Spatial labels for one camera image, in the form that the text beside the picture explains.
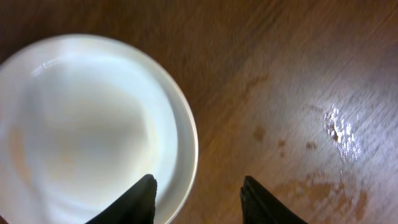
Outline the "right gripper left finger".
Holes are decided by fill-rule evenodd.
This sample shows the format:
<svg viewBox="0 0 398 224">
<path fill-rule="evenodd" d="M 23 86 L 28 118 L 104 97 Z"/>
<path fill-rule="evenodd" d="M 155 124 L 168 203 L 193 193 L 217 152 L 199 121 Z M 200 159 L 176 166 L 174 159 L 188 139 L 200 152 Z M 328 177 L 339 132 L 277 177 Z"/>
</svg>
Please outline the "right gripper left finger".
<svg viewBox="0 0 398 224">
<path fill-rule="evenodd" d="M 157 181 L 146 174 L 86 224 L 153 224 L 156 195 Z"/>
</svg>

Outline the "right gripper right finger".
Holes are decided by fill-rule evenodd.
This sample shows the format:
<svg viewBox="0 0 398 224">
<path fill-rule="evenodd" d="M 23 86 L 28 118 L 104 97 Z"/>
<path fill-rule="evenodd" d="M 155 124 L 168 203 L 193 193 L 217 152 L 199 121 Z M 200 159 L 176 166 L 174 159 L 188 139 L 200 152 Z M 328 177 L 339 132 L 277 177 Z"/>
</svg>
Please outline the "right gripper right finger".
<svg viewBox="0 0 398 224">
<path fill-rule="evenodd" d="M 250 175 L 239 196 L 244 224 L 307 224 Z"/>
</svg>

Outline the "cream plate with ketchup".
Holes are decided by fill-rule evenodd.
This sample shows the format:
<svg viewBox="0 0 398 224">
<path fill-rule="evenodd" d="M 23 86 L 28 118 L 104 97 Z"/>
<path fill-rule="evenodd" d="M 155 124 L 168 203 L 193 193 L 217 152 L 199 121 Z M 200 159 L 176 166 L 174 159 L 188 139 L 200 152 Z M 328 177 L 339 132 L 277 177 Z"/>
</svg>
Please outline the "cream plate with ketchup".
<svg viewBox="0 0 398 224">
<path fill-rule="evenodd" d="M 86 223 L 144 175 L 170 223 L 197 173 L 190 106 L 155 60 L 123 42 L 59 35 L 1 64 L 1 216 Z"/>
</svg>

